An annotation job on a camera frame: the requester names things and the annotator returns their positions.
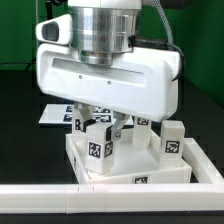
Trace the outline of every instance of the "metal cylinder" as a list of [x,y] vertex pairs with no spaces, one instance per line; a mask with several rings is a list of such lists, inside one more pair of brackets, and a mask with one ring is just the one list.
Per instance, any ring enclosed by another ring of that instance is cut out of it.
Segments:
[[69,13],[73,21],[71,47],[81,51],[83,62],[110,64],[108,54],[132,51],[128,38],[136,35],[139,10],[70,7]]

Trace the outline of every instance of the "black table surface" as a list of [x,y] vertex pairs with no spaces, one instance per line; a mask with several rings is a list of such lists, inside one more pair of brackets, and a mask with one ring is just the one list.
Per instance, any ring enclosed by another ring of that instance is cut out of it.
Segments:
[[[40,126],[47,104],[71,103],[40,92],[34,72],[0,71],[0,184],[76,183],[65,152],[70,125]],[[224,176],[224,110],[189,80],[179,82],[179,106],[171,119],[183,121]],[[153,123],[159,132],[160,124]],[[95,214],[8,214],[0,223],[224,223],[224,211]]]

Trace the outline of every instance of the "screw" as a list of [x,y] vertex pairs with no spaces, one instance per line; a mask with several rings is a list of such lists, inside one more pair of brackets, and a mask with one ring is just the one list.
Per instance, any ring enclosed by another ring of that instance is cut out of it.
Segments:
[[116,138],[120,138],[120,137],[121,137],[120,132],[117,132],[116,135],[115,135],[115,137],[116,137]]

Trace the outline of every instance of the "robotic arm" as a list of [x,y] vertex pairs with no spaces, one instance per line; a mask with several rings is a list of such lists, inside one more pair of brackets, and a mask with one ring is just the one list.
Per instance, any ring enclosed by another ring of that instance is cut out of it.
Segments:
[[[79,120],[75,125],[83,132],[89,130],[86,135],[91,139],[100,136],[110,148],[121,138],[129,116],[147,124],[139,128],[135,122],[133,135],[133,145],[145,142],[147,147],[150,121],[161,122],[177,109],[180,54],[137,47],[133,41],[142,3],[160,6],[157,0],[69,0],[67,15],[36,27],[37,38],[45,42],[37,53],[41,90],[73,100],[73,120]],[[114,111],[114,125],[94,124],[93,105]],[[139,138],[142,131],[148,133],[143,140]],[[87,158],[86,168],[105,173],[111,161],[105,168],[102,160],[92,164]]]

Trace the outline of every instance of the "green wall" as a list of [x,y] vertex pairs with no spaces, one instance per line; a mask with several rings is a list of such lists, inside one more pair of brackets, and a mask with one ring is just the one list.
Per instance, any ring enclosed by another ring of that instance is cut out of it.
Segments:
[[[39,20],[46,19],[44,0],[39,0]],[[54,8],[61,15],[66,7]],[[166,10],[174,40],[186,55],[185,76],[224,108],[224,1],[195,0],[185,10]],[[30,61],[36,54],[35,0],[0,3],[0,63]],[[144,7],[140,34],[148,38],[166,38],[154,8]],[[24,65],[0,69],[24,69]]]

